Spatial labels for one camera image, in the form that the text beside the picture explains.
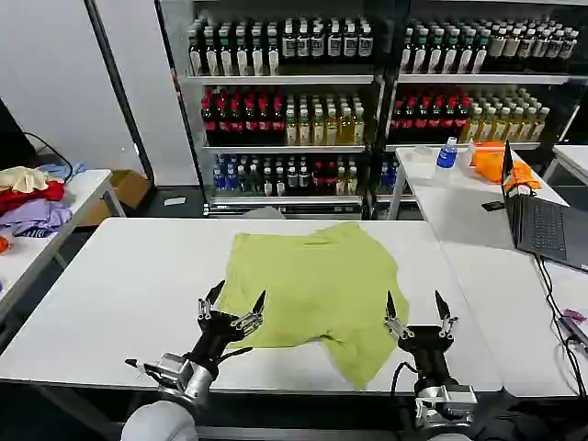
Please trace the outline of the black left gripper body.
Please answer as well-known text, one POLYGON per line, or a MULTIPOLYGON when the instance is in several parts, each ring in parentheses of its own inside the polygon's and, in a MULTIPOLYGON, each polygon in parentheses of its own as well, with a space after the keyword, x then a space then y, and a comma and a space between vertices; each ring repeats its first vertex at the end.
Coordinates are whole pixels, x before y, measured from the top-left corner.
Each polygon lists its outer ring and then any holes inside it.
POLYGON ((245 338, 244 331, 232 325, 238 320, 237 316, 220 311, 212 311, 209 319, 199 320, 201 336, 194 348, 187 353, 187 359, 208 372, 218 372, 218 365, 227 345, 245 338))

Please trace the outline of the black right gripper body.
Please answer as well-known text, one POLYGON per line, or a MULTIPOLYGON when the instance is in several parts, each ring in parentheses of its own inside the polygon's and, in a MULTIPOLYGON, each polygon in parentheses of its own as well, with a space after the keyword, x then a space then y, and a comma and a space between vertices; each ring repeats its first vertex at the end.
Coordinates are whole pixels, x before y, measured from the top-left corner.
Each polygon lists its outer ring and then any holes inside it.
POLYGON ((417 371, 415 389, 457 385, 447 366, 446 351, 454 336, 438 325, 411 325, 403 332, 398 346, 413 356, 417 371))

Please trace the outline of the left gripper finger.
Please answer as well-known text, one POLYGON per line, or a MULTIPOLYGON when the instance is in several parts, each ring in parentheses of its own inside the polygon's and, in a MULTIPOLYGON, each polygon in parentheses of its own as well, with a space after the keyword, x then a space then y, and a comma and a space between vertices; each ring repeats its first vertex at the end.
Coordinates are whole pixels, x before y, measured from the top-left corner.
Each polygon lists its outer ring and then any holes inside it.
POLYGON ((249 335, 263 323, 266 292, 263 291, 255 302, 252 310, 231 322, 231 328, 239 335, 249 335))
POLYGON ((217 298, 221 294, 221 290, 224 286, 225 281, 220 281, 217 285, 213 286, 207 296, 204 299, 198 300, 198 320, 210 320, 212 317, 212 307, 214 306, 217 298))

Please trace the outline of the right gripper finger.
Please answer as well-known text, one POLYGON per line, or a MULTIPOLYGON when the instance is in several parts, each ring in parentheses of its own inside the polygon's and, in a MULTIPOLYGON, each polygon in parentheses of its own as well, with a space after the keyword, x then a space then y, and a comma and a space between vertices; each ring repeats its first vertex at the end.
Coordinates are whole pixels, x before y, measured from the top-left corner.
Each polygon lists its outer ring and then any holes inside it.
POLYGON ((447 340, 453 340, 453 328, 458 323, 458 316, 451 314, 448 303, 444 300, 438 290, 435 291, 435 304, 441 320, 441 331, 439 336, 447 340))
POLYGON ((390 291, 387 292, 386 314, 384 326, 389 334, 396 340, 406 340, 410 336, 408 327, 399 318, 390 291))

